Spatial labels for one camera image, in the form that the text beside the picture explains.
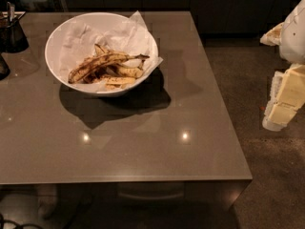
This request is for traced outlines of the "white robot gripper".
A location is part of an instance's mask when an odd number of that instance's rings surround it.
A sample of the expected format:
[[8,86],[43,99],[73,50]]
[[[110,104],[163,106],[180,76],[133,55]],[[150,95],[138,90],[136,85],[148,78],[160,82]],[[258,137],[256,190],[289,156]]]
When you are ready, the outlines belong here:
[[305,104],[305,0],[301,0],[286,17],[260,38],[267,46],[279,46],[280,56],[291,62],[284,73],[276,71],[272,79],[270,100],[262,126],[273,132],[286,128]]

